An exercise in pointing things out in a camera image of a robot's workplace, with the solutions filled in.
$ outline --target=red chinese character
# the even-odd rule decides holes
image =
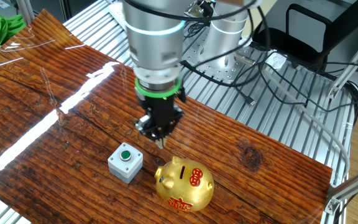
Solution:
[[[190,207],[193,206],[190,203],[184,202],[181,198],[179,198],[179,200],[178,200],[178,199],[175,199],[173,197],[168,199],[168,203],[169,203],[169,205],[171,205],[175,209],[179,209],[179,210],[182,210],[184,212],[190,212]]]
[[[201,178],[203,178],[203,171],[201,171],[199,168],[194,168],[193,171],[191,171],[191,174],[193,174],[190,177],[190,185],[193,187],[200,186]]]

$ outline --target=green ring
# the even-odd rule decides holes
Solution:
[[[177,85],[173,89],[163,92],[163,93],[153,93],[153,92],[143,89],[143,87],[141,87],[141,85],[139,84],[139,79],[136,78],[135,79],[135,87],[136,87],[137,91],[139,91],[139,93],[142,95],[145,95],[145,96],[148,96],[151,98],[166,98],[166,97],[174,95],[177,91],[179,91],[181,85],[180,85],[180,79],[178,78]]]

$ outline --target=black chair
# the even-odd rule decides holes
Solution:
[[[291,10],[298,11],[325,24],[326,30],[321,52],[317,52],[317,50],[311,46],[290,35],[289,20]],[[270,32],[271,47],[306,62],[306,64],[316,69],[321,68],[324,70],[325,67],[322,68],[322,64],[327,62],[330,51],[358,28],[358,1],[346,9],[334,22],[297,4],[292,4],[287,9],[286,20],[286,32],[274,28],[268,29]],[[256,43],[265,45],[265,29],[259,32],[260,26],[261,25],[256,29],[253,40]]]

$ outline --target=gold piggy bank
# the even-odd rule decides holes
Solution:
[[[157,194],[172,207],[195,212],[205,208],[214,194],[211,172],[190,159],[173,157],[154,175]]]

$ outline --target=green button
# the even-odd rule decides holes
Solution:
[[[129,159],[131,159],[131,153],[129,151],[122,151],[121,152],[121,160],[128,161]]]

